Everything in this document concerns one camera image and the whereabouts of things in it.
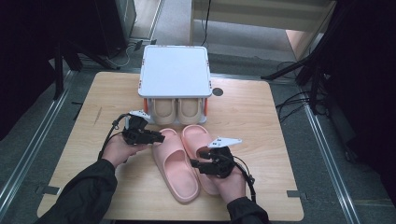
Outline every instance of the black sleeve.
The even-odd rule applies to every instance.
[[[64,187],[55,205],[35,223],[99,223],[117,187],[114,166],[99,160]]]
[[[270,223],[268,214],[248,197],[238,198],[227,204],[231,224]]]

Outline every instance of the gray carpet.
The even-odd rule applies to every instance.
[[[131,72],[135,68],[139,68],[142,52],[142,49],[131,52],[131,61],[127,66],[120,68],[120,72]],[[118,59],[114,59],[114,62],[123,63],[126,60],[121,55]],[[259,58],[242,58],[218,54],[209,54],[209,62],[212,73],[234,74],[245,79],[259,79],[261,75],[270,75],[276,71],[281,63]],[[89,59],[83,58],[83,63],[84,68],[75,76],[64,105],[2,223],[31,223],[36,220],[36,209],[42,196],[36,194],[35,189],[37,186],[48,184],[62,154],[75,123],[73,118],[79,110],[79,106],[73,105],[72,102],[83,102],[95,74],[104,71],[101,66]],[[298,87],[292,82],[290,84],[271,83],[271,90],[276,105],[283,103],[299,91]],[[1,184],[7,181],[13,167],[32,138],[35,129],[50,106],[53,93],[54,88],[51,86],[21,118],[6,139],[1,141],[1,162],[4,167],[0,175]],[[285,107],[282,114],[288,114],[297,106]],[[389,203],[389,198],[383,190],[377,174],[364,164],[353,164],[346,161],[344,150],[330,120],[326,117],[320,117],[319,119],[332,146],[334,157],[353,201],[356,203],[361,222],[396,223],[395,208]],[[281,128],[298,190],[306,195],[302,198],[304,219],[295,223],[347,223],[304,110],[288,117],[281,123]],[[153,222],[135,221],[131,223]]]

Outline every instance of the person's left hand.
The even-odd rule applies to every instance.
[[[128,160],[130,156],[136,152],[146,149],[147,145],[128,145],[122,138],[121,134],[117,134],[108,141],[102,159],[110,161],[115,168]]]

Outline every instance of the floor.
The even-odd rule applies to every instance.
[[[190,1],[134,1],[137,20],[132,33],[132,42],[156,40],[159,45],[189,44],[191,14],[188,8]],[[194,22],[193,33],[194,45],[201,45],[204,39],[203,21]],[[284,30],[210,22],[207,34],[204,46],[213,55],[230,56],[239,61],[247,60],[258,63],[295,62]],[[124,63],[125,61],[125,56],[114,59],[115,63]],[[73,76],[72,74],[69,77],[75,80],[70,80],[70,83],[75,81],[81,86],[90,86],[92,82],[91,68],[86,67],[86,76]],[[247,70],[232,70],[230,67],[232,67],[231,64],[226,64],[226,68],[224,68],[224,71],[228,71],[225,72],[226,74],[233,72],[236,75],[235,78],[257,79],[257,76],[238,76],[245,75],[238,74],[239,71],[246,72]],[[13,195],[15,196],[14,202],[9,204],[9,209],[5,214],[0,213],[1,223],[3,223],[2,219],[4,223],[33,221],[32,217],[35,216],[40,197],[34,194],[35,188],[32,186],[39,183],[45,185],[48,182],[48,179],[41,176],[44,175],[47,178],[51,176],[51,172],[62,154],[67,136],[60,137],[55,131],[62,128],[67,133],[73,128],[73,123],[64,121],[72,119],[77,114],[78,105],[73,103],[84,100],[80,96],[84,93],[80,95],[78,93],[88,89],[81,88],[79,85],[72,86],[73,90],[69,92],[69,98],[74,99],[73,102],[67,98],[64,101],[65,106],[62,108],[65,111],[61,111],[57,119],[49,121],[52,131],[46,133],[44,142],[38,143],[35,155],[40,160],[32,161],[30,171],[27,172],[23,182],[19,183],[21,188],[18,194]],[[299,90],[295,85],[290,85],[290,82],[286,84],[274,82],[272,91],[276,104],[280,104]],[[42,121],[30,118],[46,117],[47,108],[51,107],[51,93],[51,90],[43,93],[35,104],[35,110],[29,111],[7,139],[1,142],[3,157],[1,163],[5,167],[0,175],[3,185],[17,164],[18,160],[15,158],[20,158],[23,155],[23,150],[18,150],[18,148],[25,149],[29,145],[30,139],[35,138],[35,130]],[[301,200],[305,213],[304,219],[295,223],[396,223],[396,210],[389,202],[386,192],[381,188],[378,176],[364,164],[351,164],[346,160],[343,146],[328,118],[313,116],[309,109],[303,109],[282,122],[281,127],[296,183],[302,193]],[[22,134],[26,135],[25,138],[19,138]],[[34,200],[28,201],[27,198],[34,198]]]

